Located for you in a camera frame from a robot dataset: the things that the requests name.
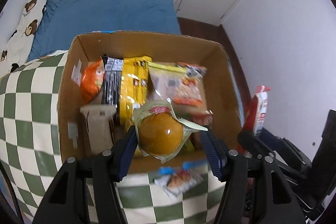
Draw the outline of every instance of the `white blanket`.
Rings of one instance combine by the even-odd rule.
[[[27,0],[19,25],[3,49],[0,49],[0,77],[11,72],[12,64],[23,65],[32,48],[47,0]]]

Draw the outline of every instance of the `blue blanket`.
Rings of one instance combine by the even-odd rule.
[[[117,30],[180,34],[173,0],[47,0],[28,61],[68,50],[78,34]]]

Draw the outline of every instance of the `wooden floor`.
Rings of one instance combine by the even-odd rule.
[[[235,50],[233,49],[231,42],[227,37],[223,27],[221,25],[217,27],[214,25],[184,18],[179,18],[178,22],[180,24],[182,34],[189,35],[191,37],[212,40],[223,45],[231,60],[233,73],[236,78],[238,89],[241,95],[241,100],[243,102],[244,112],[246,114],[246,111],[251,101],[251,95],[246,83],[242,67],[240,66]]]

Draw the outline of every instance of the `brown round food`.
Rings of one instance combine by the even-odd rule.
[[[152,114],[140,124],[140,147],[151,155],[169,155],[178,147],[182,137],[182,124],[169,113]]]

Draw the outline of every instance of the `silver bolt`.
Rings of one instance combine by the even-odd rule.
[[[273,158],[270,156],[265,157],[265,161],[268,162],[269,164],[273,162]]]
[[[229,155],[231,155],[232,157],[235,157],[235,156],[238,155],[238,152],[237,152],[237,150],[231,149],[231,150],[229,150]]]
[[[69,158],[67,159],[67,162],[71,164],[71,163],[75,162],[75,160],[76,160],[75,157],[69,157]]]
[[[111,154],[112,154],[112,151],[109,149],[106,149],[102,152],[102,155],[105,157],[110,156]]]

